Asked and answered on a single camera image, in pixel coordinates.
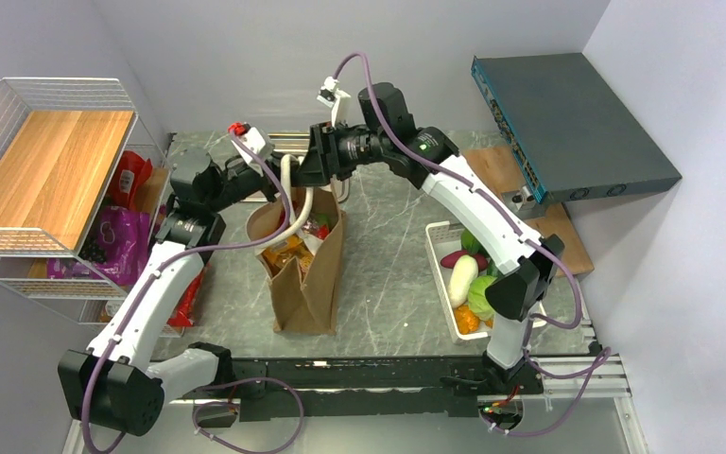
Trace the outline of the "red candy bag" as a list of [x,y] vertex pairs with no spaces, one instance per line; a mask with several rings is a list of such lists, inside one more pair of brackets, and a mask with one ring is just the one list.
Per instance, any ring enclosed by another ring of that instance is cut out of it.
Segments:
[[329,217],[322,213],[311,213],[297,231],[297,235],[302,238],[314,237],[319,241],[323,241],[330,232]]

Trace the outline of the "orange snack bag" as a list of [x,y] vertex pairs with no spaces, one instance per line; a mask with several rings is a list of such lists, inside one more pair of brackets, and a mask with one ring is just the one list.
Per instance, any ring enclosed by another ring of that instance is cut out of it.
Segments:
[[314,254],[303,239],[296,235],[266,247],[262,257],[273,275],[279,273],[290,260],[295,260],[300,273],[306,274],[314,260]]

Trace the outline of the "burlap grocery bag pink print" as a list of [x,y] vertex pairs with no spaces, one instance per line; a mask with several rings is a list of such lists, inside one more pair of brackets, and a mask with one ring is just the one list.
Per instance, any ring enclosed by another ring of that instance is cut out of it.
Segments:
[[273,330],[334,335],[346,213],[334,190],[296,187],[293,169],[275,175],[285,177],[287,199],[264,204],[246,224],[249,239],[272,237],[254,253],[268,275]]

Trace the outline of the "white perforated plastic basket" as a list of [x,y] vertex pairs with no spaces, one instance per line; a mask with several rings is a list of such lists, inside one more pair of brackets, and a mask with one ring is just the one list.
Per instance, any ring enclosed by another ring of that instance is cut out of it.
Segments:
[[495,311],[486,300],[486,288],[495,283],[498,270],[459,224],[449,221],[425,226],[425,247],[452,342],[463,344],[486,339]]

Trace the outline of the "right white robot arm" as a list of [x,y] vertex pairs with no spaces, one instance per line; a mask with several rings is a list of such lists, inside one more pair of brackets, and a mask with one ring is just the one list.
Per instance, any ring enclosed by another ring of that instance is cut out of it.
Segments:
[[291,172],[292,184],[324,186],[333,179],[349,179],[358,166],[385,163],[452,213],[502,275],[485,290],[495,319],[486,350],[490,361],[482,371],[489,389],[508,391],[520,377],[530,311],[562,267],[562,241],[542,236],[517,218],[482,184],[443,132],[416,127],[403,93],[393,84],[379,82],[361,90],[358,102],[364,124],[310,127],[309,148]]

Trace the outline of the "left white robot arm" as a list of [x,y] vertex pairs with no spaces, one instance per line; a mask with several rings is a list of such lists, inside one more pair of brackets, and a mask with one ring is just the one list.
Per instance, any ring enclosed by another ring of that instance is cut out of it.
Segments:
[[60,359],[68,410],[93,453],[93,427],[112,429],[119,439],[142,436],[169,402],[196,390],[220,397],[232,388],[232,354],[225,347],[196,342],[174,358],[151,362],[159,332],[214,252],[260,247],[287,228],[243,243],[219,242],[225,229],[221,210],[264,188],[285,193],[269,158],[268,136],[243,123],[231,125],[229,135],[240,168],[215,167],[209,154],[179,166],[185,177],[174,189],[177,205],[164,219],[136,285],[85,351],[68,350]]

